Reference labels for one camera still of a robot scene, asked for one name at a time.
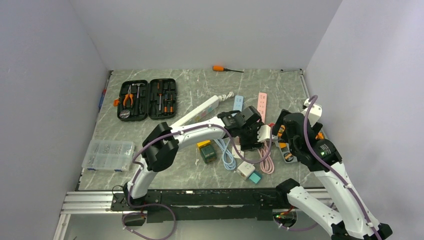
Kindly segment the grey tool tray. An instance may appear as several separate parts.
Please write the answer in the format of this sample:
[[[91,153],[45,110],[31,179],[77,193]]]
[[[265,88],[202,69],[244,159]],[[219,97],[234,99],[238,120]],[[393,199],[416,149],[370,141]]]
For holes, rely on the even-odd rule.
[[[316,135],[315,135],[315,140],[311,140],[310,141],[310,144],[312,145],[313,143],[315,143],[315,142],[317,142],[318,140],[323,140],[323,139],[325,139],[325,135],[324,135],[324,133],[323,133],[323,131],[322,131],[322,128],[323,128],[323,125],[320,123],[320,122],[317,122],[313,127],[312,127],[312,129],[313,129],[313,131],[316,133]],[[290,148],[289,148],[289,144],[288,143],[286,143],[284,140],[283,140],[283,133],[285,132],[285,126],[284,125],[282,125],[281,127],[280,127],[280,129],[278,130],[278,133],[277,133],[277,136],[276,136],[276,138],[275,138],[275,140],[273,141],[273,143],[275,144],[275,146],[276,147],[278,147],[278,149],[279,149],[279,152],[281,153],[281,155],[282,155],[282,157],[283,157],[283,160],[284,160],[284,153],[286,153],[286,152],[289,152],[289,153],[291,153],[290,152]],[[297,160],[297,158],[293,155],[293,157],[294,157],[294,160],[292,161],[292,162],[285,162],[285,160],[284,160],[284,162],[285,163],[295,163],[295,162],[297,162],[298,160]]]

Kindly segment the light blue power strip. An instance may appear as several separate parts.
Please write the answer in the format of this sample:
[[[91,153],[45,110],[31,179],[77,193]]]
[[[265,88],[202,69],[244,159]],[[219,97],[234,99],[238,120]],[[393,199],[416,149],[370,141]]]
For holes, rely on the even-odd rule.
[[[233,110],[241,112],[243,110],[244,97],[241,95],[236,95],[234,97]]]

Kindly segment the pink power strip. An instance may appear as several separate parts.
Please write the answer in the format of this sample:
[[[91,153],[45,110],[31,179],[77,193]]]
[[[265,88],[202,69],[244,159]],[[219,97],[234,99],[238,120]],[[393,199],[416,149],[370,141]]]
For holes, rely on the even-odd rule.
[[[260,113],[261,121],[266,122],[266,109],[267,109],[267,94],[264,92],[258,93],[257,110]]]

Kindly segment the white charger plug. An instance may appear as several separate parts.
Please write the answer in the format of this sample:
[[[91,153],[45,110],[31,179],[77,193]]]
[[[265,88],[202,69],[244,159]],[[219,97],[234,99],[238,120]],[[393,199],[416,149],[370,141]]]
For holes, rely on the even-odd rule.
[[[232,155],[235,159],[242,159],[245,156],[245,153],[237,145],[236,148],[231,149]]]

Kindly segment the white long power strip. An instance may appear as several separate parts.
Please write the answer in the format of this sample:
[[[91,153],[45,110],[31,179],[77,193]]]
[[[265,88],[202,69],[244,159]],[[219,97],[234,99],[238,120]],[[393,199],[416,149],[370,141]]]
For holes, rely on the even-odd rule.
[[[230,91],[228,94],[213,95],[208,100],[174,122],[171,127],[180,127],[198,123],[203,117],[216,109],[219,106],[219,103],[224,102],[234,96],[235,94],[233,91]]]

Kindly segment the white cube socket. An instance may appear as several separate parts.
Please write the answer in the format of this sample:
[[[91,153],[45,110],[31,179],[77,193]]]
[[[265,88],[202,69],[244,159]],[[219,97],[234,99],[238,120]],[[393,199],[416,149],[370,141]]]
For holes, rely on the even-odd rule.
[[[249,162],[243,161],[237,168],[236,173],[243,179],[247,180],[256,170],[255,166]]]

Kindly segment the dark green cube socket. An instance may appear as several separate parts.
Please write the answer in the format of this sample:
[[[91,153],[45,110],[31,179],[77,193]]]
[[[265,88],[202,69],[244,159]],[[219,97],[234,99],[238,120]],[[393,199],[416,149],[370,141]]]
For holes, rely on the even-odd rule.
[[[201,147],[199,152],[205,164],[209,164],[217,159],[217,153],[212,145]]]

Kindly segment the yellow cube socket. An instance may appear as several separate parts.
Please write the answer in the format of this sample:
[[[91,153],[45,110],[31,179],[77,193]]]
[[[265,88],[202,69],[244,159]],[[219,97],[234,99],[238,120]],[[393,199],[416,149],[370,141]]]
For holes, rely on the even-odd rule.
[[[198,142],[196,144],[196,146],[197,146],[198,149],[201,149],[201,148],[204,148],[206,146],[209,146],[210,144],[211,144],[210,140],[205,140],[205,141]]]

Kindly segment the teal plug adapter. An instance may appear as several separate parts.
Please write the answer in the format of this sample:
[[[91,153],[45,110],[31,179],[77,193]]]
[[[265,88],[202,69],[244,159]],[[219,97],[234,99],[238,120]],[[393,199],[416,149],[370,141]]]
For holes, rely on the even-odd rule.
[[[262,179],[262,175],[259,173],[259,172],[257,172],[257,171],[254,171],[249,177],[248,177],[248,179],[252,182],[252,183],[254,183],[254,184],[258,184],[260,181],[261,181],[261,179]]]

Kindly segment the black tool case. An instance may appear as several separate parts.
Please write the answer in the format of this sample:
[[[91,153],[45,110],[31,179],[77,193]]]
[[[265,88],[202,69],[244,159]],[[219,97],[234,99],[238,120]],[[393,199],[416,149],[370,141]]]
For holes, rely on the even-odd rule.
[[[129,85],[132,85],[133,105],[123,106]],[[164,111],[166,94],[173,93],[174,112]],[[146,118],[152,120],[171,119],[177,115],[177,82],[173,78],[158,78],[151,81],[144,79],[130,80],[122,83],[118,98],[114,101],[117,107],[117,118],[123,122],[138,122]]]

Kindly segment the clear plastic screw box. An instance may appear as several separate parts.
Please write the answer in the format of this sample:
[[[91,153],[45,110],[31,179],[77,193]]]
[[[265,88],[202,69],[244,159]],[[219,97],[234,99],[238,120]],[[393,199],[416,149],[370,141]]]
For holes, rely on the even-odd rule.
[[[132,164],[135,144],[132,141],[90,141],[81,167],[90,171],[126,172]]]

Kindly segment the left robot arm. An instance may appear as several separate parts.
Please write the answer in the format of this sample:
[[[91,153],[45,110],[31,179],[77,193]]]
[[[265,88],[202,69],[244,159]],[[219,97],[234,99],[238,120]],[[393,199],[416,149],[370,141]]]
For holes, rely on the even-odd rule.
[[[138,165],[135,175],[124,185],[124,204],[139,209],[157,173],[168,169],[177,153],[191,145],[206,141],[239,139],[241,151],[253,151],[264,146],[270,127],[262,122],[258,110],[249,106],[243,111],[221,112],[208,120],[184,125],[158,124],[142,143],[132,162]]]

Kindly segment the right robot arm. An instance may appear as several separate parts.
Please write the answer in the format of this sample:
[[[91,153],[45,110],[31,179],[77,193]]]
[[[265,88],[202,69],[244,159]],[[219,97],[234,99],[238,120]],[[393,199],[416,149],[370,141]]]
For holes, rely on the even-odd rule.
[[[292,205],[302,210],[333,240],[386,240],[393,234],[392,228],[379,222],[360,198],[335,145],[328,139],[316,138],[320,123],[312,126],[302,113],[283,109],[272,132],[278,133],[281,127],[290,153],[319,179],[337,209],[311,196],[292,178],[275,188],[280,207]]]

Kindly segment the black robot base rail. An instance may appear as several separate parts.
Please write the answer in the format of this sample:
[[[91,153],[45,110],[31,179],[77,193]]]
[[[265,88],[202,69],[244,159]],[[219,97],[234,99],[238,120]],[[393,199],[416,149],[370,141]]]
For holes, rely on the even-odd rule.
[[[292,211],[274,188],[198,190],[151,189],[141,202],[128,204],[121,192],[113,193],[113,212],[142,211],[147,223],[164,221],[256,219],[271,221],[274,215]]]

